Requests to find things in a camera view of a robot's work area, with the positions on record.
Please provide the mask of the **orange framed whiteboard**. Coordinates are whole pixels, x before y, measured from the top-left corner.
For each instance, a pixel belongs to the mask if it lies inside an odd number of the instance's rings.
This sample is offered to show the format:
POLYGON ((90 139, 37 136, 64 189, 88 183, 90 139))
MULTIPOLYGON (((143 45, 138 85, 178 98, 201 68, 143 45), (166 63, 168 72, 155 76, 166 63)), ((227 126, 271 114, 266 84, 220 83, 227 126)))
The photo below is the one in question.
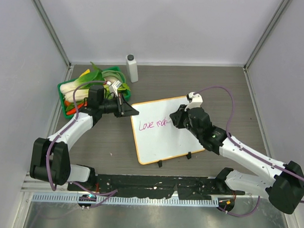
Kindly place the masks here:
POLYGON ((131 117, 138 162, 142 165, 204 151, 203 146, 186 129, 173 126, 169 115, 179 105, 188 103, 185 96, 135 103, 138 115, 131 117))

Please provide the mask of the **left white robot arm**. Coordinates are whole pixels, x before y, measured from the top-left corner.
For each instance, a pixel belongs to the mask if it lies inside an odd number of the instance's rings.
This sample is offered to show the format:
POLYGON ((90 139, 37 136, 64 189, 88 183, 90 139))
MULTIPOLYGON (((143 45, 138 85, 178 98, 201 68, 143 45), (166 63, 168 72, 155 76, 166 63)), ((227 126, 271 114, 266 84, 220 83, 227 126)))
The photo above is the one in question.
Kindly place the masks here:
POLYGON ((70 149, 81 136, 90 130, 104 114, 115 117, 136 116, 134 109, 123 95, 106 99, 104 87, 100 84, 90 87, 86 106, 55 134, 39 137, 34 141, 29 175, 33 179, 50 183, 52 189, 65 183, 79 184, 89 192, 95 188, 95 169, 85 165, 72 165, 70 149))

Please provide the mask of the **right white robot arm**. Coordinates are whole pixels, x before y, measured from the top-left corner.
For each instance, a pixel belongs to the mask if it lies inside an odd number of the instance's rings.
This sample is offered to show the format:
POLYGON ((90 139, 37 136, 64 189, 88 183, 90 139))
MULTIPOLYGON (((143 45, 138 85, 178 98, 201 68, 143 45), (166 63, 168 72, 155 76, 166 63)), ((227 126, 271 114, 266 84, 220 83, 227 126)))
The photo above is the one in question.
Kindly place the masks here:
POLYGON ((182 104, 170 114, 174 127, 188 130, 207 151, 233 160, 252 175, 224 168, 215 181, 217 192, 244 191, 269 200, 278 210, 291 215, 304 197, 304 173, 301 166, 265 156, 241 143, 229 132, 212 124, 201 108, 182 104))

